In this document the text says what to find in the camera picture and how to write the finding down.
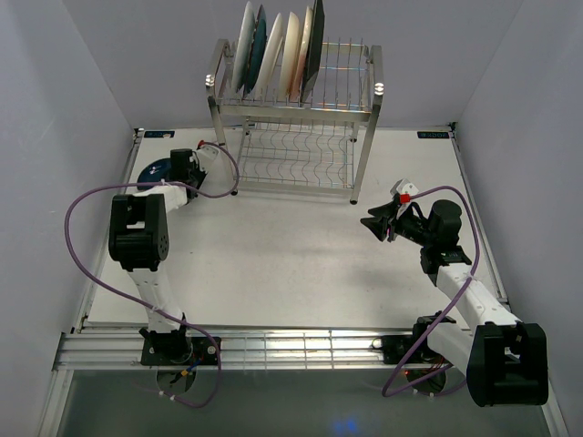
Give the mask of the dark blue irregular dish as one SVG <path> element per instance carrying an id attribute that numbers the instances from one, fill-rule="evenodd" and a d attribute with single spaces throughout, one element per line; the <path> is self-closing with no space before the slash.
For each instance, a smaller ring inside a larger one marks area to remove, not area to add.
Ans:
<path id="1" fill-rule="evenodd" d="M 161 158 L 145 166 L 138 174 L 138 183 L 154 183 L 170 181 L 170 158 Z"/>

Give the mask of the red and teal plate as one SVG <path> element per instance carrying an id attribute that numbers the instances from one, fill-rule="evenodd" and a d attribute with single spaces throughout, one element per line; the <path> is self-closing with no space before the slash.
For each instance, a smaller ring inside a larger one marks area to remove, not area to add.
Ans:
<path id="1" fill-rule="evenodd" d="M 251 51 L 251 43 L 255 29 L 255 14 L 251 1 L 245 5 L 240 27 L 240 34 L 233 62 L 231 92 L 236 94 L 243 87 L 248 59 Z"/>

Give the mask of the white green red rimmed plate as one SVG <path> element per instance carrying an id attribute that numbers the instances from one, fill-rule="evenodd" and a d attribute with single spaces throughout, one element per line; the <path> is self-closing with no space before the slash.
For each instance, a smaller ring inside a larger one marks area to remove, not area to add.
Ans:
<path id="1" fill-rule="evenodd" d="M 270 36 L 267 41 L 263 59 L 261 61 L 261 68 L 258 79 L 255 85 L 255 98 L 263 98 L 266 96 L 271 76 L 273 74 L 277 58 L 281 50 L 283 41 L 283 18 L 281 13 L 275 17 Z"/>

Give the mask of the cream bear plate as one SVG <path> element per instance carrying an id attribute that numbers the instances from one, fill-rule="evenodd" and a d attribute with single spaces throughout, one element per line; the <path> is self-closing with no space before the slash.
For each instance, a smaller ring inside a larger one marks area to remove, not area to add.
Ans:
<path id="1" fill-rule="evenodd" d="M 284 101 L 290 92 L 293 75 L 296 68 L 295 64 L 298 57 L 299 45 L 300 20 L 295 13 L 290 12 L 285 36 L 285 44 L 283 48 L 280 80 L 278 84 L 278 101 Z"/>

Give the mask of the dark teal blossom plate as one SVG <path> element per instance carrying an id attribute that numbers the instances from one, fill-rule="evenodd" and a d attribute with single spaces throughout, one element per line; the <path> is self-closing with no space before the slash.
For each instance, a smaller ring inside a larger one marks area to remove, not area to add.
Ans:
<path id="1" fill-rule="evenodd" d="M 264 5 L 260 5 L 257 15 L 255 32 L 251 45 L 250 58 L 248 62 L 247 75 L 244 82 L 243 95 L 246 97 L 255 87 L 261 63 L 267 45 L 267 18 Z"/>

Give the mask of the cream and pink branch plate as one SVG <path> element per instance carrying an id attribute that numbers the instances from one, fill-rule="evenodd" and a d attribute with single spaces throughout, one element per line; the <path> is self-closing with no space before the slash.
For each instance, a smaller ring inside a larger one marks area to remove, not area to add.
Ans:
<path id="1" fill-rule="evenodd" d="M 310 44 L 310 38 L 312 33 L 312 21 L 313 21 L 313 7 L 307 6 L 306 13 L 304 17 L 303 30 L 301 44 L 298 53 L 298 61 L 294 73 L 293 80 L 291 82 L 289 98 L 291 101 L 297 101 L 300 98 L 300 86 L 302 84 L 302 75 L 306 63 L 306 57 L 308 53 L 308 48 Z"/>

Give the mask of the square black teal plate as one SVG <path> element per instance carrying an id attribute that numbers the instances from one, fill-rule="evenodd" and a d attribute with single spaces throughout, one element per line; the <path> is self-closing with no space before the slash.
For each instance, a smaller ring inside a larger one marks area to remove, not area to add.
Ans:
<path id="1" fill-rule="evenodd" d="M 313 5 L 312 31 L 302 77 L 302 103 L 308 100 L 320 70 L 324 26 L 325 13 L 323 0 L 316 0 Z"/>

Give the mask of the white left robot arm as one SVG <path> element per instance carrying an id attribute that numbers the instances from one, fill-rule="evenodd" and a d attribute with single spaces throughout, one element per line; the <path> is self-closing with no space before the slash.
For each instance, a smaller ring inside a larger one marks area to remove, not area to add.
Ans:
<path id="1" fill-rule="evenodd" d="M 148 304 L 148 326 L 140 334 L 149 351 L 172 363 L 187 361 L 193 342 L 181 324 L 186 319 L 169 285 L 163 262 L 169 254 L 168 214 L 189 204 L 218 153 L 199 144 L 172 149 L 138 175 L 134 194 L 112 199 L 108 236 L 109 256 L 129 275 L 139 298 Z"/>

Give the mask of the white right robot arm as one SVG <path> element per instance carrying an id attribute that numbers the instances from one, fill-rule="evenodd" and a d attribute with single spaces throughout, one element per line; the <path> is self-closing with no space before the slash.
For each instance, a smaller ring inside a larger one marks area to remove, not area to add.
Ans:
<path id="1" fill-rule="evenodd" d="M 409 196 L 396 195 L 361 220 L 380 241 L 402 237 L 419 245 L 424 274 L 450 299 L 444 310 L 418 318 L 396 367 L 413 356 L 433 361 L 439 355 L 465 375 L 480 407 L 543 405 L 549 392 L 546 333 L 507 310 L 476 279 L 478 261 L 458 243 L 465 210 L 440 199 L 423 216 Z"/>

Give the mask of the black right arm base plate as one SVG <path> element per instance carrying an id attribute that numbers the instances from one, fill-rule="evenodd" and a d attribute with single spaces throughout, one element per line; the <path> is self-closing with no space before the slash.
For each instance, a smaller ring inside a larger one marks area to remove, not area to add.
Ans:
<path id="1" fill-rule="evenodd" d="M 397 364 L 415 343 L 412 334 L 390 334 L 376 337 L 371 348 L 379 351 L 384 364 Z M 425 340 L 411 355 L 407 363 L 445 364 L 447 360 L 437 352 L 429 349 Z"/>

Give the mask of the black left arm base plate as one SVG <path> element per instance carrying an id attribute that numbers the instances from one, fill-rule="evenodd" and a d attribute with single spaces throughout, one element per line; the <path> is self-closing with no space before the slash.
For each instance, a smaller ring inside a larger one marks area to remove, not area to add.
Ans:
<path id="1" fill-rule="evenodd" d="M 144 339 L 139 363 L 150 367 L 189 367 L 195 362 L 202 366 L 216 366 L 221 338 L 213 339 L 215 343 L 204 336 L 178 338 L 166 334 L 161 337 L 150 336 Z"/>

